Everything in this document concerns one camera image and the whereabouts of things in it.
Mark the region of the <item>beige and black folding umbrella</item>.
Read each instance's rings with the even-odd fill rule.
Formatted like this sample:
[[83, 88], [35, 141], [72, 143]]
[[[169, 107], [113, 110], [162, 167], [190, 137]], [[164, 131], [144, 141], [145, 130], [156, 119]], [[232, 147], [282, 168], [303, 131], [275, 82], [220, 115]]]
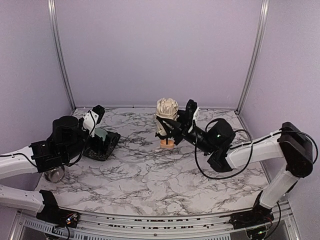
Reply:
[[160, 139], [160, 147], [174, 148], [173, 126], [171, 123], [178, 119], [178, 103], [172, 98], [161, 98], [156, 103], [154, 120], [156, 124], [155, 136]]

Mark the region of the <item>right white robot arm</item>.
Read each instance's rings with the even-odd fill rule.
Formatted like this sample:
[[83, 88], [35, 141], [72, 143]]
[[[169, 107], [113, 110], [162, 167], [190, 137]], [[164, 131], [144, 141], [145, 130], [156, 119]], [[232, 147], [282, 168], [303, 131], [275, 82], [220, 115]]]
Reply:
[[239, 130], [232, 129], [223, 118], [211, 121], [211, 129], [202, 130], [196, 124], [198, 111], [177, 110], [173, 114], [155, 113], [158, 124], [156, 136], [161, 140], [173, 139], [178, 145], [185, 140], [193, 145], [195, 163], [198, 166], [198, 151], [208, 156], [208, 164], [217, 173], [239, 169], [242, 173], [250, 163], [283, 158], [284, 166], [268, 187], [256, 198], [253, 211], [270, 211], [278, 200], [297, 184], [299, 179], [309, 176], [319, 157], [315, 140], [300, 131], [291, 122], [259, 139], [232, 146]]

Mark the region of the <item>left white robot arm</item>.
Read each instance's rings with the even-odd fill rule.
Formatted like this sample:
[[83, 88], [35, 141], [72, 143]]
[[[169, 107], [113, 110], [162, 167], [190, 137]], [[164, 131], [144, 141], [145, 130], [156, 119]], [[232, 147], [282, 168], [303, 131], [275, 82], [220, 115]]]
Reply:
[[[66, 115], [54, 120], [52, 133], [46, 140], [0, 156], [1, 179], [63, 171], [77, 164], [83, 156], [106, 161], [116, 148], [120, 135], [98, 127], [101, 120], [102, 117], [92, 111], [81, 119]], [[51, 191], [27, 191], [4, 185], [0, 187], [0, 204], [35, 213], [60, 210]]]

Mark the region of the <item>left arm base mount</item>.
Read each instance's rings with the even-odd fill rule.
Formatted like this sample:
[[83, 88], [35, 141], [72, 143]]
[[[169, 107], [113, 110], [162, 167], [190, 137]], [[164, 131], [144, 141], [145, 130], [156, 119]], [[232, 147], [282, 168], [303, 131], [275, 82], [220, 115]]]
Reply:
[[78, 226], [79, 212], [60, 208], [55, 196], [48, 190], [40, 190], [39, 193], [43, 197], [44, 207], [36, 214], [38, 220], [74, 229]]

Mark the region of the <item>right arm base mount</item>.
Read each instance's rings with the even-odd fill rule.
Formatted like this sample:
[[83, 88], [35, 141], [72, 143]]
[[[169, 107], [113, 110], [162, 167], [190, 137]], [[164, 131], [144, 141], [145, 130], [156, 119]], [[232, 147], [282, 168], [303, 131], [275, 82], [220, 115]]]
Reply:
[[269, 223], [274, 219], [272, 210], [263, 207], [260, 205], [260, 202], [256, 200], [251, 210], [231, 214], [228, 223], [232, 224], [233, 228], [237, 230]]

